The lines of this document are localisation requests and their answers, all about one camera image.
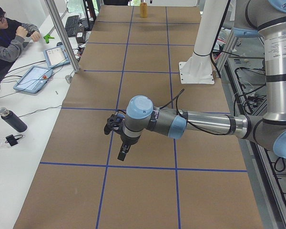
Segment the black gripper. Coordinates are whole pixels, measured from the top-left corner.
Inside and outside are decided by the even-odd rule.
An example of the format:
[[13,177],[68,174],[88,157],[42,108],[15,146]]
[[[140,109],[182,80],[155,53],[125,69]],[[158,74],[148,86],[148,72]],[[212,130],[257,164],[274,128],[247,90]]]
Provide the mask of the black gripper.
[[121,134],[122,145],[118,154],[117,159],[120,161],[124,161],[127,153],[129,152],[130,146],[135,145],[139,137],[129,137],[126,134]]

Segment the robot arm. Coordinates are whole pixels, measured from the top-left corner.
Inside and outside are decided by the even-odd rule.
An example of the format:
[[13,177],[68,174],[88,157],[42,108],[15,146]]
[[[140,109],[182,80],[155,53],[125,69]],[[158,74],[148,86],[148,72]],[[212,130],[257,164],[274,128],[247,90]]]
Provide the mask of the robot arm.
[[117,133],[123,142],[119,160],[125,159],[145,129],[174,139],[186,129],[235,135],[286,159],[286,0],[238,0],[234,33],[264,38],[267,112],[263,116],[234,117],[159,108],[148,97],[138,95],[119,119]]

